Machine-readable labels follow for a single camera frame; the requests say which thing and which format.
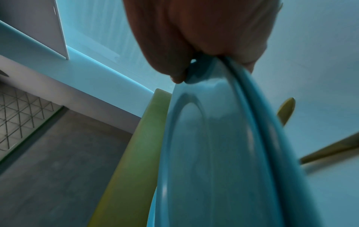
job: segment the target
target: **gray panel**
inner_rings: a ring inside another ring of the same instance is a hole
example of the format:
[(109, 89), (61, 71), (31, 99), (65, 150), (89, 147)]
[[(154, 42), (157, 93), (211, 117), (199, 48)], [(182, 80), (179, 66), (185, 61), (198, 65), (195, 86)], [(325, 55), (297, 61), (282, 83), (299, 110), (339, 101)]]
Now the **gray panel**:
[(54, 0), (0, 0), (0, 20), (68, 59)]

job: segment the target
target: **human hand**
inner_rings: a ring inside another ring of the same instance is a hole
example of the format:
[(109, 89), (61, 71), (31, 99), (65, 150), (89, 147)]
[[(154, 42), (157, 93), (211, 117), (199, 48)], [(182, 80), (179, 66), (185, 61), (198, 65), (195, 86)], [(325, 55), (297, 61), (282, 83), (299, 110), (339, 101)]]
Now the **human hand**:
[(197, 52), (227, 55), (250, 72), (267, 47), (279, 0), (123, 0), (149, 64), (175, 83)]

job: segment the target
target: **gray floor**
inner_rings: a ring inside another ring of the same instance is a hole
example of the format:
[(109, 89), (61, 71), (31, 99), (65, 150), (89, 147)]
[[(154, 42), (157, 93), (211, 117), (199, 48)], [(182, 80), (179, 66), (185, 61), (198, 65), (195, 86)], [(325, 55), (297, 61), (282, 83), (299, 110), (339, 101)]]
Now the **gray floor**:
[(94, 212), (131, 134), (61, 114), (0, 164), (1, 227), (82, 227)]

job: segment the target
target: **hand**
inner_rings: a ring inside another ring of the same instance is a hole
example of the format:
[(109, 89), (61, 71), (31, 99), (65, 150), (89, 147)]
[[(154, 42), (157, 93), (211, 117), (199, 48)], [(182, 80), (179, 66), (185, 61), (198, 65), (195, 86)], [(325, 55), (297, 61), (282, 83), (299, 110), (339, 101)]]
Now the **hand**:
[(185, 80), (196, 52), (228, 55), (252, 72), (279, 10), (279, 0), (123, 2), (147, 61), (175, 83)]

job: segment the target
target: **blue plastic plate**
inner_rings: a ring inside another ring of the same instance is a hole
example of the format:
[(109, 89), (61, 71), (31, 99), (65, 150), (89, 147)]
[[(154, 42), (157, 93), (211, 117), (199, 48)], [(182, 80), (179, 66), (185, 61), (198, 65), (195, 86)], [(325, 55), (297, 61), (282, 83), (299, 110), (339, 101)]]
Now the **blue plastic plate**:
[(278, 120), (228, 58), (202, 55), (175, 87), (155, 209), (156, 227), (319, 225)]

